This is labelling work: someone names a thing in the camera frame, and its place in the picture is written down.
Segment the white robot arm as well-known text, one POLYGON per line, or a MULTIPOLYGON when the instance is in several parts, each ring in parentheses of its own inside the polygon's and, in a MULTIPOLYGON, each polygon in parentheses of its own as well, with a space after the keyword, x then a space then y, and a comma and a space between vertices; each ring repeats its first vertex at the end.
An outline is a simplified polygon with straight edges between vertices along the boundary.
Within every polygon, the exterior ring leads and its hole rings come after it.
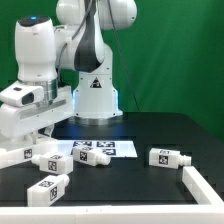
POLYGON ((27 16, 15 26, 18 80, 0 92, 0 134, 22 137, 69 117, 105 122, 122 115, 104 30, 132 26, 134 0, 58 0, 55 26, 27 16))

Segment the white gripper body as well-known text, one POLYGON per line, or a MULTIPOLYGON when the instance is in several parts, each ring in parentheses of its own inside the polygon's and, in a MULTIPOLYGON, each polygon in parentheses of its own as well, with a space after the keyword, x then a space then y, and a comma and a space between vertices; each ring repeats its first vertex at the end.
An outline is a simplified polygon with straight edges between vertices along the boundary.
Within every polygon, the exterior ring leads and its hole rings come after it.
POLYGON ((58 97, 48 106, 3 104, 0 107, 0 132, 9 139, 21 137, 67 119, 73 113, 71 87, 65 86, 58 90, 58 97))

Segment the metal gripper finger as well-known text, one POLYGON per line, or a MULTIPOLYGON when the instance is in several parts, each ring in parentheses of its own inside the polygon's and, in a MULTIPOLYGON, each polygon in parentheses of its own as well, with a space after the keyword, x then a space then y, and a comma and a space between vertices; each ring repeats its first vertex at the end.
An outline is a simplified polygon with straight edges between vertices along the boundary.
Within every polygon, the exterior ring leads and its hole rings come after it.
POLYGON ((49 125, 47 127, 44 127, 44 128, 41 128, 38 133, 39 134, 42 134, 42 135, 45 135, 47 137, 51 137, 52 134, 53 134, 53 131, 54 131, 54 127, 55 125, 49 125))

